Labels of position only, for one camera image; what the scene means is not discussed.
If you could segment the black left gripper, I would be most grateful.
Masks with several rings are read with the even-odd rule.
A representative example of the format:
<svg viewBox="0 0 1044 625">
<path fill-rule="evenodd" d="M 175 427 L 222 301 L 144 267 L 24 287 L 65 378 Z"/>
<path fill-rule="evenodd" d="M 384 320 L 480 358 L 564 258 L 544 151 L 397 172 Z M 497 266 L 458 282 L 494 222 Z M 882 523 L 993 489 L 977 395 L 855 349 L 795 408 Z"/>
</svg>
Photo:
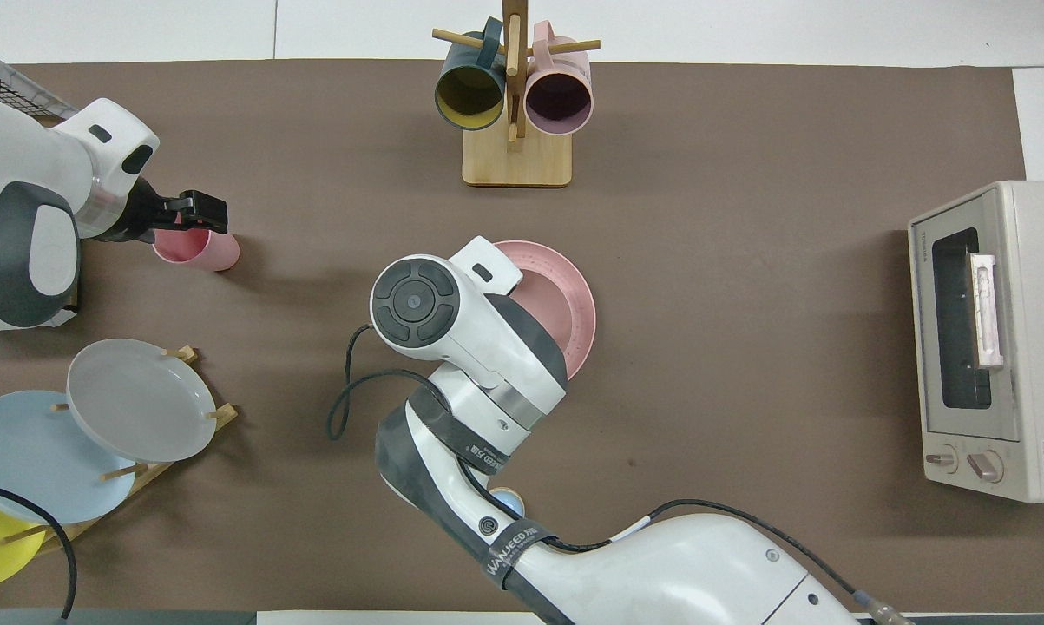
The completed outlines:
<svg viewBox="0 0 1044 625">
<path fill-rule="evenodd" d="M 155 230 L 174 230 L 181 216 L 194 220 L 194 229 L 226 234 L 227 203 L 197 190 L 186 190 L 181 197 L 157 194 L 143 177 L 135 182 L 120 218 L 105 230 L 106 242 L 139 240 L 155 242 Z"/>
</svg>

